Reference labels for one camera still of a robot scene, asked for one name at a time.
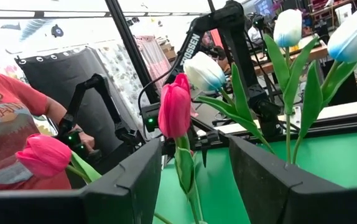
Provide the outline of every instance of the green table surface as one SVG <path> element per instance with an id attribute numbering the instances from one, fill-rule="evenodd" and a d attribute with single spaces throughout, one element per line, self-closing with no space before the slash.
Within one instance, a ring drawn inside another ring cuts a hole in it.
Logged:
<path id="1" fill-rule="evenodd" d="M 281 159 L 285 159 L 285 142 L 274 142 L 271 146 Z M 204 221 L 208 224 L 250 223 L 235 184 L 228 148 L 208 151 L 206 168 L 200 153 L 195 162 Z M 338 185 L 357 187 L 357 133 L 305 139 L 297 163 L 302 169 Z M 173 161 L 162 171 L 155 212 L 173 224 L 193 223 Z M 153 223 L 162 222 L 154 218 Z"/>

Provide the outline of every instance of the white tulip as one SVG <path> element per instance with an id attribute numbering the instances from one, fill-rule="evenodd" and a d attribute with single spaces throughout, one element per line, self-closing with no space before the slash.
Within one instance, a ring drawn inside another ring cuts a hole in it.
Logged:
<path id="1" fill-rule="evenodd" d="M 339 62 L 357 61 L 357 11 L 331 35 L 328 52 Z"/>
<path id="2" fill-rule="evenodd" d="M 302 38 L 302 12 L 288 9 L 278 15 L 274 27 L 274 41 L 279 47 L 292 47 Z"/>
<path id="3" fill-rule="evenodd" d="M 203 52 L 185 61 L 184 72 L 190 82 L 203 91 L 218 90 L 226 82 L 225 74 L 217 62 Z"/>

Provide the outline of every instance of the metal pole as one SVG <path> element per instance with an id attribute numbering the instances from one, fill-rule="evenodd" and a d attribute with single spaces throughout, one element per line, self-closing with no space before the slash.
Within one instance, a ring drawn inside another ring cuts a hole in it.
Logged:
<path id="1" fill-rule="evenodd" d="M 208 4 L 209 4 L 209 8 L 210 8 L 210 11 L 211 11 L 211 12 L 216 11 L 215 5 L 213 4 L 213 0 L 208 0 Z M 223 36 L 223 34 L 221 34 L 220 30 L 217 29 L 217 31 L 218 31 L 218 35 L 220 36 L 221 44 L 223 45 L 223 48 L 224 48 L 224 53 L 225 53 L 226 56 L 227 56 L 227 61 L 228 61 L 228 63 L 229 63 L 230 65 L 232 65 L 232 63 L 233 63 L 233 58 L 231 57 L 231 52 L 230 52 L 230 50 L 228 49 L 227 42 L 225 41 L 224 36 Z"/>
<path id="2" fill-rule="evenodd" d="M 134 40 L 130 28 L 126 24 L 126 19 L 123 15 L 121 6 L 119 5 L 118 0 L 105 0 L 105 3 L 108 6 L 108 9 L 111 13 L 111 17 L 114 19 L 116 28 L 121 34 L 123 44 L 126 47 L 133 67 L 139 76 L 140 82 L 143 86 L 145 86 L 146 84 L 150 83 L 152 79 L 149 75 L 146 64 L 141 57 L 140 51 L 137 48 L 136 41 Z M 149 86 L 146 89 L 146 94 L 150 103 L 159 102 L 159 96 L 156 93 L 154 86 Z"/>

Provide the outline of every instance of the tulip leaf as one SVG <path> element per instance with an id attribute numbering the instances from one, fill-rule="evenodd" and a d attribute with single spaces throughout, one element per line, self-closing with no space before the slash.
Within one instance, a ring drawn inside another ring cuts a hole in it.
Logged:
<path id="1" fill-rule="evenodd" d="M 237 122 L 243 128 L 252 133 L 255 137 L 259 139 L 264 139 L 262 133 L 257 128 L 253 119 L 245 119 L 240 117 L 238 114 L 236 114 L 236 111 L 229 104 L 217 100 L 215 98 L 209 98 L 205 96 L 199 96 L 198 99 L 203 103 L 206 103 L 207 105 L 211 106 L 212 108 L 218 110 L 220 113 L 223 113 L 225 116 L 231 118 L 233 121 Z"/>
<path id="2" fill-rule="evenodd" d="M 249 109 L 248 99 L 245 95 L 245 90 L 242 85 L 241 77 L 239 77 L 238 67 L 233 63 L 231 66 L 231 80 L 233 84 L 233 92 L 235 96 L 236 112 L 240 117 L 252 120 L 252 114 Z"/>
<path id="3" fill-rule="evenodd" d="M 338 66 L 336 71 L 332 74 L 331 79 L 327 83 L 326 88 L 322 88 L 322 108 L 329 104 L 330 100 L 335 96 L 341 84 L 346 81 L 346 79 L 350 76 L 356 67 L 357 62 L 343 62 Z"/>
<path id="4" fill-rule="evenodd" d="M 290 78 L 284 92 L 285 114 L 293 113 L 293 103 L 297 93 L 300 76 L 302 74 L 305 63 L 307 62 L 308 56 L 310 55 L 310 52 L 314 48 L 317 41 L 318 37 L 311 40 L 303 48 L 302 52 L 297 56 L 292 66 L 290 67 Z"/>
<path id="5" fill-rule="evenodd" d="M 188 149 L 176 147 L 174 154 L 174 166 L 177 171 L 180 187 L 184 191 L 187 198 L 193 190 L 195 180 L 195 167 L 191 153 Z"/>
<path id="6" fill-rule="evenodd" d="M 271 58 L 279 86 L 282 92 L 285 92 L 290 77 L 289 68 L 286 64 L 285 58 L 278 45 L 269 35 L 264 35 L 264 41 L 267 45 L 268 55 Z"/>
<path id="7" fill-rule="evenodd" d="M 72 165 L 74 168 L 78 169 L 83 174 L 86 174 L 87 177 L 93 182 L 101 177 L 101 174 L 98 173 L 92 166 L 85 162 L 78 154 L 72 151 L 71 158 Z"/>
<path id="8" fill-rule="evenodd" d="M 318 79 L 317 67 L 315 61 L 313 61 L 308 70 L 307 82 L 305 84 L 299 137 L 304 137 L 314 121 L 317 120 L 322 110 L 322 101 L 323 96 Z"/>

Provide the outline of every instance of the flower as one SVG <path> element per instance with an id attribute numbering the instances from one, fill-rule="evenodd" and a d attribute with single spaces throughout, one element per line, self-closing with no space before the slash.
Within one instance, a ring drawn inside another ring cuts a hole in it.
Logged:
<path id="1" fill-rule="evenodd" d="M 159 129 L 168 138 L 182 137 L 190 127 L 191 94 L 187 76 L 178 74 L 162 89 L 158 115 Z"/>
<path id="2" fill-rule="evenodd" d="M 71 155 L 71 149 L 64 143 L 43 134 L 29 136 L 24 150 L 16 152 L 20 163 L 40 178 L 53 177 L 64 171 Z"/>
<path id="3" fill-rule="evenodd" d="M 203 52 L 185 61 L 184 72 L 191 83 L 203 91 L 218 90 L 226 82 L 226 76 L 217 62 Z"/>
<path id="4" fill-rule="evenodd" d="M 274 27 L 274 41 L 279 47 L 292 47 L 302 38 L 302 12 L 288 9 L 278 15 Z"/>
<path id="5" fill-rule="evenodd" d="M 328 52 L 339 62 L 357 61 L 357 11 L 331 35 Z"/>

